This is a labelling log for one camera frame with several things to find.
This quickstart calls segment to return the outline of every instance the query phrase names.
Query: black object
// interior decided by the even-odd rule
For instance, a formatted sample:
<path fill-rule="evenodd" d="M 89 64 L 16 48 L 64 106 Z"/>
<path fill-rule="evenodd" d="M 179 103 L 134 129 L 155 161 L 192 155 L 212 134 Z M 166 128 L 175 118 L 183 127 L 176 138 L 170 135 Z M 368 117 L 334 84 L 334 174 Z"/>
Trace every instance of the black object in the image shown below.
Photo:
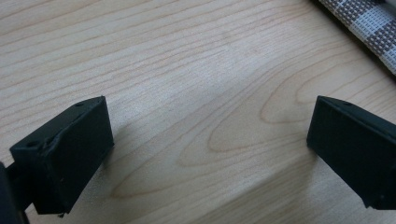
<path fill-rule="evenodd" d="M 69 213 L 113 146 L 106 98 L 72 105 L 10 149 L 15 162 L 7 178 L 0 167 L 1 193 L 19 211 L 33 203 L 38 214 Z"/>
<path fill-rule="evenodd" d="M 8 181 L 6 168 L 0 162 L 0 223 L 29 223 L 23 210 L 16 204 L 12 188 Z"/>
<path fill-rule="evenodd" d="M 351 103 L 319 96 L 307 144 L 366 207 L 396 209 L 396 125 Z"/>

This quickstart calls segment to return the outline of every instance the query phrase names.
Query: woven fabric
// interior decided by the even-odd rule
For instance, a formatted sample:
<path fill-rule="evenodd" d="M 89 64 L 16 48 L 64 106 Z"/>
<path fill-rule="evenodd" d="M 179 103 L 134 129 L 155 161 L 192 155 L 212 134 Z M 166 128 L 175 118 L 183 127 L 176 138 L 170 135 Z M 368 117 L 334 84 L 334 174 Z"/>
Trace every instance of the woven fabric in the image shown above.
<path fill-rule="evenodd" d="M 379 0 L 319 0 L 396 75 L 396 9 Z"/>

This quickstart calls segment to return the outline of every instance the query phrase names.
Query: hole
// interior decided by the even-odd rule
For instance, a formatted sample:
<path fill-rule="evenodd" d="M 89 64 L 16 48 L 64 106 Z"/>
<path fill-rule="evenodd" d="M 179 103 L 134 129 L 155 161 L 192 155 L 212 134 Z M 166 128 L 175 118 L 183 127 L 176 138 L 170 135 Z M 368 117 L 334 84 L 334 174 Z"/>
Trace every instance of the hole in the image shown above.
<path fill-rule="evenodd" d="M 40 142 L 38 142 L 38 141 L 33 141 L 33 142 L 30 142 L 30 143 L 26 144 L 26 146 L 27 146 L 27 147 L 35 147 L 35 146 L 37 146 L 39 143 L 40 143 Z"/>

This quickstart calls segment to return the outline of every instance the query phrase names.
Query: wooden table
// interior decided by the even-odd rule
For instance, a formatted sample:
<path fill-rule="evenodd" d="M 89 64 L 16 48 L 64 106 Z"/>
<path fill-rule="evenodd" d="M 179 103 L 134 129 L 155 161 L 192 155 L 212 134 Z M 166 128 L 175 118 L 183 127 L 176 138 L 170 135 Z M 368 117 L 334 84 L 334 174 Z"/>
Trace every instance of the wooden table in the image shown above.
<path fill-rule="evenodd" d="M 305 138 L 317 95 L 396 122 L 394 76 L 316 1 L 2 0 L 1 161 L 104 95 L 116 146 L 31 223 L 392 223 Z"/>

